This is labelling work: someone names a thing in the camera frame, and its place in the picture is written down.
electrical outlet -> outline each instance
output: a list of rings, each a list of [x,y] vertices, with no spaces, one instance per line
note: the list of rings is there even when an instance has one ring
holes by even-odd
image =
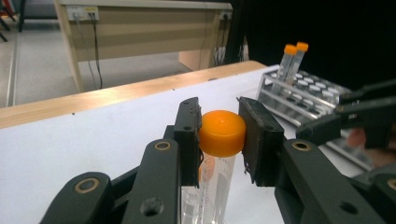
[[[231,10],[222,10],[220,12],[220,20],[221,21],[225,21],[226,19],[230,20],[232,15],[233,12]]]
[[[75,21],[78,18],[79,21],[90,21],[93,15],[96,21],[99,21],[99,10],[98,7],[91,6],[66,6],[67,17],[70,21]]]

cable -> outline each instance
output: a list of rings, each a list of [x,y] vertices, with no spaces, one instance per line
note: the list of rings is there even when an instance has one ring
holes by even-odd
[[[99,48],[98,48],[98,39],[97,39],[97,33],[96,33],[96,19],[95,19],[93,13],[88,13],[88,15],[90,15],[90,17],[91,17],[93,33],[95,36],[95,60],[96,60],[96,68],[98,70],[99,78],[100,78],[99,90],[101,90],[103,88],[103,80],[102,80],[102,74],[100,72],[100,64],[99,64]]]
[[[205,38],[204,38],[204,42],[202,43],[201,50],[200,50],[200,53],[199,53],[199,66],[198,66],[198,69],[201,69],[202,50],[204,49],[205,42],[206,42],[206,36],[207,36],[207,4],[206,4],[206,2],[204,2],[204,3],[205,3]]]
[[[228,20],[227,14],[224,15],[223,19],[224,19],[224,28],[221,39],[221,47],[215,48],[215,55],[213,56],[213,60],[215,61],[215,66],[220,66],[223,65],[224,63],[225,47],[223,46],[224,46],[225,32],[227,30],[227,20]]]
[[[85,51],[87,53],[88,66],[90,67],[90,71],[91,71],[91,75],[92,75],[92,79],[93,79],[93,87],[97,90],[95,75],[93,74],[93,71],[91,68],[90,53],[88,52],[87,42],[85,41],[84,34],[82,33],[81,26],[79,25],[79,18],[77,16],[76,12],[73,13],[73,17],[74,17],[75,21],[77,22],[78,32],[79,32],[79,35],[81,36],[82,44],[84,45]]]

white surface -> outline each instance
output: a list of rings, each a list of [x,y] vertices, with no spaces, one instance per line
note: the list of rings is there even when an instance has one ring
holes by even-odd
[[[152,0],[60,0],[67,6],[99,6],[99,7],[162,7],[162,8],[200,8],[232,10],[229,3],[184,2],[184,1],[152,1]]]
[[[175,123],[178,105],[185,99],[198,96],[203,114],[215,109],[237,113],[235,98],[254,98],[267,69],[1,129],[0,223],[38,223],[55,195],[76,175],[95,171],[113,179],[135,168],[146,145],[162,138],[166,125]],[[281,119],[279,122],[285,135],[293,137],[293,127]],[[343,174],[361,172],[337,154],[327,154]],[[283,222],[274,189],[250,184],[238,154],[226,221],[264,220]]]

plastic tube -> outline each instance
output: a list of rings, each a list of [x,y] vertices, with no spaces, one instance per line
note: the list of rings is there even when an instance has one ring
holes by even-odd
[[[193,218],[183,218],[191,223],[222,224],[233,176],[235,155],[245,142],[246,125],[244,120],[233,112],[215,110],[202,116],[199,131],[200,148],[204,161],[200,167],[199,195],[190,195],[196,200],[192,203],[197,211]]]
[[[285,46],[283,51],[284,54],[282,57],[282,61],[280,61],[279,68],[276,73],[276,79],[282,82],[285,81],[286,79],[286,74],[289,71],[291,61],[294,57],[294,54],[297,51],[297,48],[294,45],[288,44]],[[280,86],[274,84],[274,86],[271,89],[271,92],[274,94],[278,94],[279,90],[280,90]]]
[[[292,85],[294,82],[294,77],[300,68],[301,61],[303,60],[303,57],[305,53],[308,51],[308,44],[304,42],[298,42],[296,45],[297,52],[295,53],[293,60],[290,64],[290,68],[287,71],[286,74],[286,83]]]

test tube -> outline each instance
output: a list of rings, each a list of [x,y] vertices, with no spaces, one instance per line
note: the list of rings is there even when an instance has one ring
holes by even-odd
[[[283,51],[284,51],[284,54],[282,57],[282,61],[280,61],[279,69],[277,70],[277,73],[276,73],[276,79],[281,82],[285,81],[286,73],[289,70],[291,61],[294,57],[294,54],[297,51],[297,48],[294,45],[288,44],[285,46]],[[274,83],[274,85],[271,89],[271,92],[273,94],[279,94],[280,89],[281,89],[281,87]]]
[[[286,83],[292,85],[294,82],[294,77],[300,68],[301,61],[305,53],[308,51],[308,44],[304,42],[297,42],[296,45],[297,52],[295,53],[293,60],[290,64],[289,71],[286,72]]]
[[[202,116],[199,131],[204,161],[200,169],[199,224],[223,224],[235,155],[245,142],[246,125],[237,114],[215,110]]]
[[[276,77],[279,81],[285,81],[286,74],[290,69],[291,62],[296,52],[297,48],[294,45],[288,44],[285,46],[282,61],[280,61],[279,69],[277,70]]]

